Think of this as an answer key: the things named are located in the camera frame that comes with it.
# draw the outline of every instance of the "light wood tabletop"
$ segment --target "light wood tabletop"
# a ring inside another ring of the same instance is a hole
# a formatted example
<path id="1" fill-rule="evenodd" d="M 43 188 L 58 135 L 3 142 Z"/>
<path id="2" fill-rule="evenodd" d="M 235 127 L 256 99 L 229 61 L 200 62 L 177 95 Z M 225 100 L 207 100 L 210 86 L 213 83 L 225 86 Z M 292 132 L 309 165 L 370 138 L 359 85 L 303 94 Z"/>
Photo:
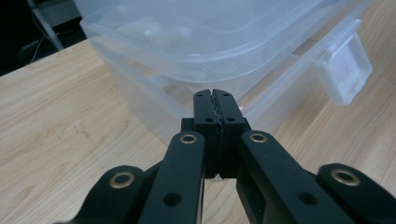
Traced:
<path id="1" fill-rule="evenodd" d="M 376 1 L 360 28 L 373 65 L 349 106 L 317 86 L 275 132 L 305 169 L 355 167 L 396 195 L 396 2 Z M 128 109 L 88 41 L 0 77 L 0 222 L 52 223 L 78 212 L 107 170 L 143 170 L 163 144 Z M 248 223 L 234 180 L 206 181 L 204 223 Z"/>

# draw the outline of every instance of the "white container latch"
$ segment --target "white container latch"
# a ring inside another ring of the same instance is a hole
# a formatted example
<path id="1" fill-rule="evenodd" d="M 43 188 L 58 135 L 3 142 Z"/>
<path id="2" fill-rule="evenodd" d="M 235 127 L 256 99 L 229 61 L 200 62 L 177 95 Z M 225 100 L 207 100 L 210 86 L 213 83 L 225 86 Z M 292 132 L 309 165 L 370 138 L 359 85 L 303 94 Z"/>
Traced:
<path id="1" fill-rule="evenodd" d="M 356 33 L 339 48 L 327 49 L 319 56 L 315 66 L 323 86 L 336 105 L 349 105 L 373 69 Z"/>

